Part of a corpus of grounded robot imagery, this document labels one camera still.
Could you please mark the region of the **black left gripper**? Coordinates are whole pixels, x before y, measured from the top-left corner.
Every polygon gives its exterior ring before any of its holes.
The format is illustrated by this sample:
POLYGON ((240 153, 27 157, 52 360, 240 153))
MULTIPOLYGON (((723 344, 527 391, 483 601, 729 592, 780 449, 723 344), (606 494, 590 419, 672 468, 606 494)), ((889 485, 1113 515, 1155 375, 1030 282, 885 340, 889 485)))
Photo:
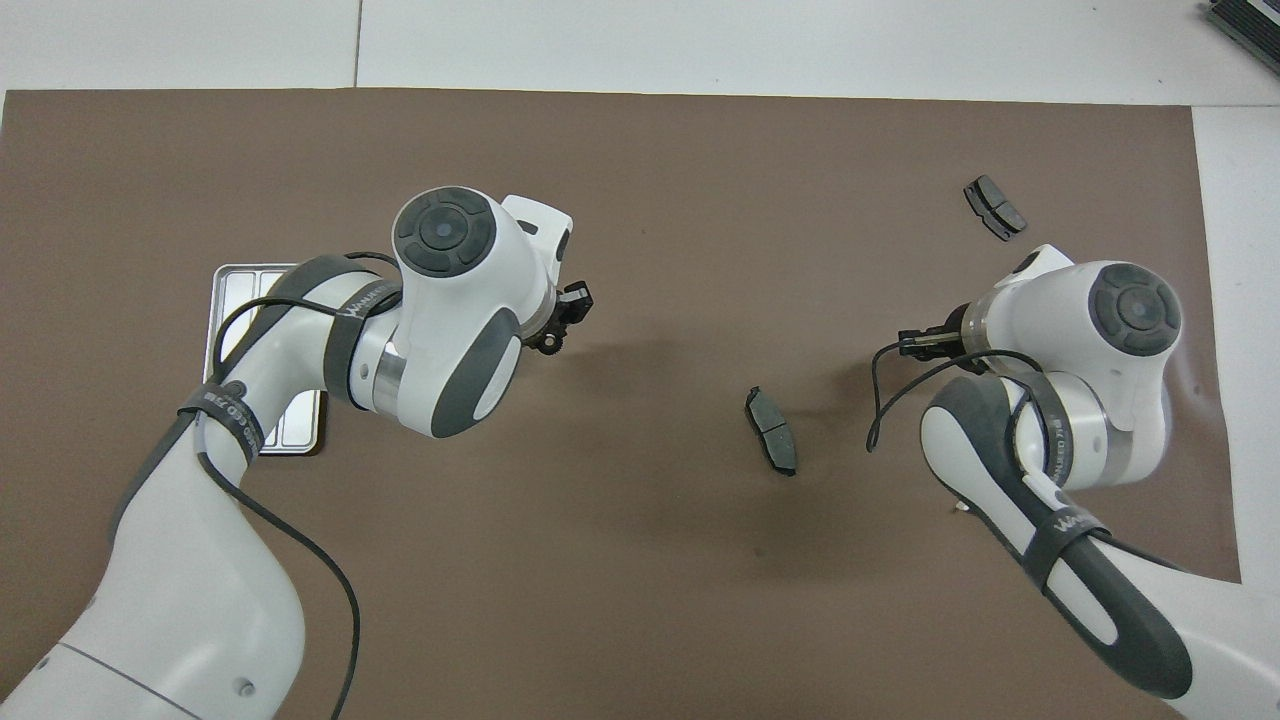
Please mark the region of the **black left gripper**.
POLYGON ((539 333, 539 343, 563 343, 568 328, 581 323, 593 309, 593 295, 586 282, 573 282, 559 291, 552 314, 539 333))

